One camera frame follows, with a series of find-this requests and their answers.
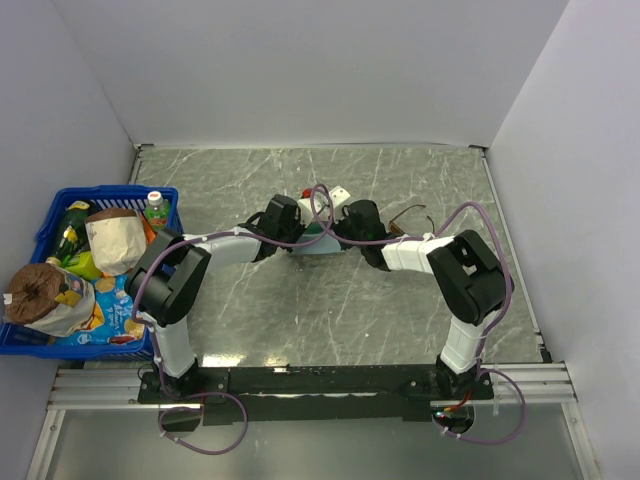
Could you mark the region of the brown sunglasses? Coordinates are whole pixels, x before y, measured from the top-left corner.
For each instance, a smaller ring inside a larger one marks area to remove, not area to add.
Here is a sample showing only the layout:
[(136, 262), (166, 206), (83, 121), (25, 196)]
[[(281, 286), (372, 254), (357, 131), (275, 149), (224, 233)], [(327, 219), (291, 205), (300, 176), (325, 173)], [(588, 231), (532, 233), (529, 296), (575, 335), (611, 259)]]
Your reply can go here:
[(388, 223), (391, 233), (398, 235), (417, 236), (422, 234), (432, 234), (435, 232), (435, 222), (428, 214), (424, 204), (413, 204), (398, 214)]

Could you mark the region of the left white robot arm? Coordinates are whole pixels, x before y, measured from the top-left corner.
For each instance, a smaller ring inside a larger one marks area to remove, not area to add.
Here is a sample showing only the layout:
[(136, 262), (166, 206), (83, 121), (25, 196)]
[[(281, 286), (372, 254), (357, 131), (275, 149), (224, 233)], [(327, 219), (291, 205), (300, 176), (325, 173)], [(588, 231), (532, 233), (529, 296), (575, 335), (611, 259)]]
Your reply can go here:
[(192, 398), (198, 378), (186, 316), (210, 268), (253, 263), (294, 245), (305, 226), (298, 202), (277, 194), (266, 210), (230, 230), (206, 235), (165, 228), (131, 269), (125, 290), (149, 327), (162, 390), (177, 402)]

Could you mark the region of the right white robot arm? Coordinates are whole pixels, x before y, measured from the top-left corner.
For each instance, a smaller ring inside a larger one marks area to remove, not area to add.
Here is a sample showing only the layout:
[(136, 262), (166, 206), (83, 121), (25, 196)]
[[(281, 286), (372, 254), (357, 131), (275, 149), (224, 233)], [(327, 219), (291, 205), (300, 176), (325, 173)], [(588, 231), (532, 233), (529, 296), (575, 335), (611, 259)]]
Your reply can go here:
[(421, 236), (393, 233), (380, 220), (375, 202), (359, 200), (342, 209), (343, 218), (328, 227), (342, 247), (358, 247), (367, 263), (383, 271), (431, 275), (452, 318), (445, 345), (436, 360), (438, 390), (448, 398), (466, 392), (480, 376), (481, 354), (489, 332), (511, 303), (514, 282), (499, 236), (487, 212), (476, 202), (456, 209), (475, 209), (491, 244), (475, 230), (446, 236), (442, 229)]

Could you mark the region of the green drink bottle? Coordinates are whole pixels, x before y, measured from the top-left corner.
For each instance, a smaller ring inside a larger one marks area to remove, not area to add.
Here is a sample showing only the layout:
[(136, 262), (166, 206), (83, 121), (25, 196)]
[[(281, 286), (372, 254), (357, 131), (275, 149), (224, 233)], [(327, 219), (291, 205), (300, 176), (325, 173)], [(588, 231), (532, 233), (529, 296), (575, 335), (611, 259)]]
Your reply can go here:
[(163, 230), (168, 225), (170, 202), (154, 190), (147, 194), (144, 215), (154, 232)]

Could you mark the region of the brown paper bag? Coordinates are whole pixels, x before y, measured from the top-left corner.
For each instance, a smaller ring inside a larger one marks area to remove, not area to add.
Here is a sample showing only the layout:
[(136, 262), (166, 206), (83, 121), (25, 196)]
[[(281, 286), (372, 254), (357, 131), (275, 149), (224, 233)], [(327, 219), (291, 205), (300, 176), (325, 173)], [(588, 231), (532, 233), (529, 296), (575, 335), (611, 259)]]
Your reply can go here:
[(133, 209), (110, 207), (85, 220), (95, 266), (104, 274), (127, 273), (147, 248), (144, 227)]

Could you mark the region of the blue chips bag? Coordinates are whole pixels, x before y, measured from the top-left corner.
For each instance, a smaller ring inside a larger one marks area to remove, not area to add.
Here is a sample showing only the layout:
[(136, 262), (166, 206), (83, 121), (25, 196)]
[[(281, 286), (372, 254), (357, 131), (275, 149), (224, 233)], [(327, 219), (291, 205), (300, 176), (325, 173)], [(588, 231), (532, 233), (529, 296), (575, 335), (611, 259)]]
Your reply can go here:
[(95, 306), (88, 322), (68, 337), (55, 340), (62, 346), (125, 345), (141, 340), (145, 326), (133, 320), (133, 299), (125, 291), (126, 275), (92, 281)]

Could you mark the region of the green glass bottle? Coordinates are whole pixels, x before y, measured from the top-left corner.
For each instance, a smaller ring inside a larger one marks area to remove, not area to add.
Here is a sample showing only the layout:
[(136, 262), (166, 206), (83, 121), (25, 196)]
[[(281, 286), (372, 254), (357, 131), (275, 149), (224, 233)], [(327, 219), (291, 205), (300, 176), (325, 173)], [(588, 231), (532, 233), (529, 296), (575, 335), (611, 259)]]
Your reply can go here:
[(98, 206), (92, 202), (73, 202), (59, 222), (53, 251), (46, 258), (46, 262), (57, 267), (66, 267), (74, 255), (82, 252), (88, 246), (85, 221), (98, 211)]

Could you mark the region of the brown round bread bag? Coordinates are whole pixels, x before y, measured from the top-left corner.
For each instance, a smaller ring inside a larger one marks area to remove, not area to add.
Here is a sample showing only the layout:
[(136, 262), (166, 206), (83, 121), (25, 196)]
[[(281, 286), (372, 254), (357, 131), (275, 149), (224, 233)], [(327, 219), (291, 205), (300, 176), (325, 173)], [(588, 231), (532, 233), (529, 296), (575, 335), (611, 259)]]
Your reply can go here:
[(93, 315), (94, 287), (83, 278), (48, 263), (28, 264), (4, 293), (6, 320), (54, 336), (67, 337)]

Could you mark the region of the blue plastic basket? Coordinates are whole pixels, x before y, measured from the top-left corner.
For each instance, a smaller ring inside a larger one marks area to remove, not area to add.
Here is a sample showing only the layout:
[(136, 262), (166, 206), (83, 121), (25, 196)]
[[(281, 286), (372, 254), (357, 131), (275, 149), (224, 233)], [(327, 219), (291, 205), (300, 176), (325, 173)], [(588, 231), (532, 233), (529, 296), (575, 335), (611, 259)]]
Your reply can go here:
[[(58, 224), (67, 207), (74, 201), (89, 201), (101, 209), (125, 207), (142, 211), (146, 206), (147, 195), (152, 190), (143, 185), (101, 185), (58, 191), (41, 228), (35, 234), (31, 261), (39, 263), (51, 253)], [(150, 359), (153, 349), (149, 334), (127, 344), (65, 346), (52, 343), (50, 337), (43, 333), (5, 323), (1, 326), (1, 353), (70, 361), (138, 361)]]

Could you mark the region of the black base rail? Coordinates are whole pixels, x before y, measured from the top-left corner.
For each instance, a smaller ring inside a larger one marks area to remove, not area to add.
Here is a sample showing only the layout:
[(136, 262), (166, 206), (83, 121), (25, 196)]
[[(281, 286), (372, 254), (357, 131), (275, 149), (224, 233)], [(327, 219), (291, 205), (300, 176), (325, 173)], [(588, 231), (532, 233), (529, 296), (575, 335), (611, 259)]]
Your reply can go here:
[(193, 367), (182, 380), (148, 371), (138, 393), (142, 405), (194, 406), (207, 426), (242, 419), (428, 422), (435, 406), (464, 397), (493, 399), (490, 377), (453, 377), (433, 364)]

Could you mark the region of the aluminium frame rail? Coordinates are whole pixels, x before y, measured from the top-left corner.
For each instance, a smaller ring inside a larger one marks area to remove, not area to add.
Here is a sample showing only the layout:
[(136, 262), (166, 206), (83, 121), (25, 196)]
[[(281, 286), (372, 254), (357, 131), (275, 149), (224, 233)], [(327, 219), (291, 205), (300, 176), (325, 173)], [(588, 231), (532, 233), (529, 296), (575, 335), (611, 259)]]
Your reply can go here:
[(140, 386), (136, 369), (59, 369), (47, 409), (116, 411), (149, 408), (138, 402)]

